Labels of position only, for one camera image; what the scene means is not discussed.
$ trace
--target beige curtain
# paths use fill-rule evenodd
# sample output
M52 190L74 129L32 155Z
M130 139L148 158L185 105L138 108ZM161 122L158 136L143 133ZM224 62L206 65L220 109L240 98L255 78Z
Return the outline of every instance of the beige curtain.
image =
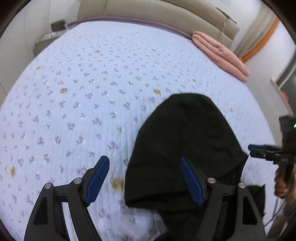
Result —
M249 27L234 54L241 59L249 53L266 35L275 19L274 12L263 4L255 21Z

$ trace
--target headboard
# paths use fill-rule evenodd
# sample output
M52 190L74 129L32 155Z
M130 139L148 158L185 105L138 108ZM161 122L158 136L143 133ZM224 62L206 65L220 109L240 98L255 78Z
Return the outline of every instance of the headboard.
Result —
M99 16L162 23L188 35L203 32L230 48L239 28L205 0L81 0L78 20Z

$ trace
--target black cable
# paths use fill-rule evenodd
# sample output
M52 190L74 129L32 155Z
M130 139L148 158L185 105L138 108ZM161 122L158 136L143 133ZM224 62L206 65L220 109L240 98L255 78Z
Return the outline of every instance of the black cable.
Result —
M276 213L274 213L273 214L273 216L272 216L272 219L271 220L269 220L268 222L267 222L267 224L265 224L263 227L266 227L274 218L275 218L275 216L279 213L279 211L282 209L282 207L284 206L284 204L286 203L286 201L287 200L285 200L284 202L283 202L283 204L280 206L280 208L279 208L279 210L276 212ZM276 204L275 204L275 208L274 208L274 212L275 212L275 210L276 210L276 206L277 206L277 202L278 202L278 199L276 200Z

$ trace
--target orange curtain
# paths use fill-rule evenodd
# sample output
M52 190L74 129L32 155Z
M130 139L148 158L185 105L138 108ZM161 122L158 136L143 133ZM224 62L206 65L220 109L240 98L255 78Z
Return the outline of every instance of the orange curtain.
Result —
M274 33L274 30L276 29L277 25L279 24L279 19L276 18L274 22L272 23L272 26L266 33L266 35L261 39L261 41L245 56L242 57L242 62L247 62L251 57L253 57L260 49L263 48L263 46L267 43L267 41L270 39L272 34Z

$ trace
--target mattress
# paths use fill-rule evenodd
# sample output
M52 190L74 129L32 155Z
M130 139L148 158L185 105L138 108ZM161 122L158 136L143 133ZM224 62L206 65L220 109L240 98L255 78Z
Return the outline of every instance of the mattress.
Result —
M149 26L81 23L49 45L21 74L0 111L0 218L23 240L35 201L47 182L64 185L101 155L110 171L89 207L102 240L153 240L166 231L161 217L127 208L124 179L137 133L174 93L210 97L242 148L274 144L248 88L218 68L194 44ZM276 166L249 158L246 184L266 184L271 217ZM64 205L71 240L77 240Z

